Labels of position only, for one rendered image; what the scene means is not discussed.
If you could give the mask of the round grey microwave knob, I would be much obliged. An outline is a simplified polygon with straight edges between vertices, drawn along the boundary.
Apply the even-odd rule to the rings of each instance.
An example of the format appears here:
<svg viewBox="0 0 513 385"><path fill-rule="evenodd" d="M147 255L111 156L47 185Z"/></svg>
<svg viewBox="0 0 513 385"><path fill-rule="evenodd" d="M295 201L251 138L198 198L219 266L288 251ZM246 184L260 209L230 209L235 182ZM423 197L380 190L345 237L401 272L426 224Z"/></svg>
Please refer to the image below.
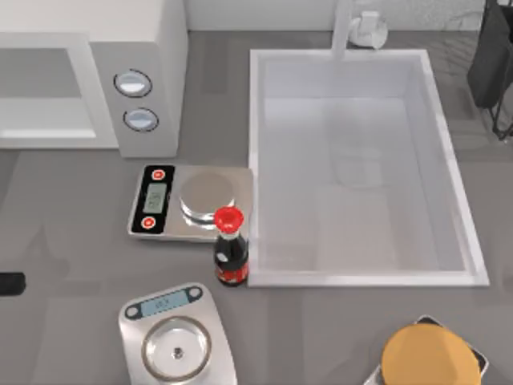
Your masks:
<svg viewBox="0 0 513 385"><path fill-rule="evenodd" d="M141 71L130 69L114 77L115 89L128 98L142 98L152 90L151 79Z"/></svg>
<svg viewBox="0 0 513 385"><path fill-rule="evenodd" d="M160 124L158 115L151 109L143 107L124 112L123 122L135 132L151 132Z"/></svg>

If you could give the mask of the white sink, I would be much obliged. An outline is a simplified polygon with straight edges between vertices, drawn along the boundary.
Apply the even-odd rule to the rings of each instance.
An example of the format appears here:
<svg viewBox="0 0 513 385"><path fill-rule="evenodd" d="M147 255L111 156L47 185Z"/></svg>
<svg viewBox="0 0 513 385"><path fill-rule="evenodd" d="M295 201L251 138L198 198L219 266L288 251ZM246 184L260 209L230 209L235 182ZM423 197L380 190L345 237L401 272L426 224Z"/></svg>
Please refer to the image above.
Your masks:
<svg viewBox="0 0 513 385"><path fill-rule="evenodd" d="M489 285L426 51L249 66L251 286Z"/></svg>

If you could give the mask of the tall white tap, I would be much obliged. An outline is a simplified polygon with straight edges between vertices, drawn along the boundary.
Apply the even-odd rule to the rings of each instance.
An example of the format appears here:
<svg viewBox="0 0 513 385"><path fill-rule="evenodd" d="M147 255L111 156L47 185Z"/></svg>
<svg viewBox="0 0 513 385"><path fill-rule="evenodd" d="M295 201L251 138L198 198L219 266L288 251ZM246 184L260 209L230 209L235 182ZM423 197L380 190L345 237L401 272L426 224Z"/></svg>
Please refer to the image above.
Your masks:
<svg viewBox="0 0 513 385"><path fill-rule="evenodd" d="M337 0L330 53L343 60L347 43L357 47L379 50L388 39L389 29L377 10L363 10L352 16L353 0Z"/></svg>

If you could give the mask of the dark bottle with red cap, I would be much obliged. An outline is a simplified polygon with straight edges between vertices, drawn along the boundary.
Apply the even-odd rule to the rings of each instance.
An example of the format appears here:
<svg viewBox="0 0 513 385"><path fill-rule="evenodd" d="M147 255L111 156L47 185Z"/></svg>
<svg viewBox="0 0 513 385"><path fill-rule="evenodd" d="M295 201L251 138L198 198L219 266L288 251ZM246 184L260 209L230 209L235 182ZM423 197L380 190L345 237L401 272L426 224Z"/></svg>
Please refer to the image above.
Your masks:
<svg viewBox="0 0 513 385"><path fill-rule="evenodd" d="M244 214L236 206L223 206L214 213L218 235L213 258L217 279L225 286L240 286L248 279L248 243L241 235Z"/></svg>

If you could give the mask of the silver scale with blue display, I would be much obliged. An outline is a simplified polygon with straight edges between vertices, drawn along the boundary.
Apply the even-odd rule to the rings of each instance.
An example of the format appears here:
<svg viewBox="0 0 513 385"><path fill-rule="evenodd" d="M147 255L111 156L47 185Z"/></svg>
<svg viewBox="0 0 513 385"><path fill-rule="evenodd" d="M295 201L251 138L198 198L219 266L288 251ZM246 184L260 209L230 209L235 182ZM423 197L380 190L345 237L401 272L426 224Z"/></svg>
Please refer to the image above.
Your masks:
<svg viewBox="0 0 513 385"><path fill-rule="evenodd" d="M189 282L132 299L118 323L130 385L239 385L205 285Z"/></svg>

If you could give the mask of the pale microwave oven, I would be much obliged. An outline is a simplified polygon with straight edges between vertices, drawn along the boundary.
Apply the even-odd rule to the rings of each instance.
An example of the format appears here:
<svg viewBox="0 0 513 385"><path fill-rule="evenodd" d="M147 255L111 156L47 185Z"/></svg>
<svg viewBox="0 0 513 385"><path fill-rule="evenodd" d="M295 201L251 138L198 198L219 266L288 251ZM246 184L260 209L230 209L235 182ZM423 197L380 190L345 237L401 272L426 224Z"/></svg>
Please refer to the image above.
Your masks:
<svg viewBox="0 0 513 385"><path fill-rule="evenodd" d="M0 149L116 149L176 155L188 61L184 0L0 0ZM116 74L152 82L121 95ZM123 113L148 108L151 132Z"/></svg>

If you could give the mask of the silver scale with black panel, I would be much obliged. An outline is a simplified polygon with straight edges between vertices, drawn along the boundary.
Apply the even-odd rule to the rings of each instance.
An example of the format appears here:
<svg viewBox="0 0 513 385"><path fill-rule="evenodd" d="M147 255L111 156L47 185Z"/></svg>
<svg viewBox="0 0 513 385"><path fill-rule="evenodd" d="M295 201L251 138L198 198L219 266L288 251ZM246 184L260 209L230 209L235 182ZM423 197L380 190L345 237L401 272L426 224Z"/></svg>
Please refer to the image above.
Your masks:
<svg viewBox="0 0 513 385"><path fill-rule="evenodd" d="M140 174L127 231L142 239L213 243L215 211L236 206L244 214L241 232L247 236L252 198L249 168L147 164Z"/></svg>

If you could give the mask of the scale with orange round plate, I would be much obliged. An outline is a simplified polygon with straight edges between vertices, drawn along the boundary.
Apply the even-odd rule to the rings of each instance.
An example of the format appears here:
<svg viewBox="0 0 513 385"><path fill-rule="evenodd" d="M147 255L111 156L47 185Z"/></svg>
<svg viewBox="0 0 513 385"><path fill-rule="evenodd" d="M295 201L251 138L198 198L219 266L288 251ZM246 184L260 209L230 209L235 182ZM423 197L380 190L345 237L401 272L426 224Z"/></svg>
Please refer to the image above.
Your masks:
<svg viewBox="0 0 513 385"><path fill-rule="evenodd" d="M485 355L428 314L396 330L362 385L483 385Z"/></svg>

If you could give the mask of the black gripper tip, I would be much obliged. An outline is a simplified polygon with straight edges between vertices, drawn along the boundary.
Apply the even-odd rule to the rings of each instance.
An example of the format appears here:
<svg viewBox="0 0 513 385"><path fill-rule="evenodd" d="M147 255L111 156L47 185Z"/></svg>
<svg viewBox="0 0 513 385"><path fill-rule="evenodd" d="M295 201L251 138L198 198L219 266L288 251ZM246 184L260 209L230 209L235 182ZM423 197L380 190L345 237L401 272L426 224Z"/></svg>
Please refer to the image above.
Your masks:
<svg viewBox="0 0 513 385"><path fill-rule="evenodd" d="M23 272L0 272L0 297L21 295L26 288L26 276Z"/></svg>

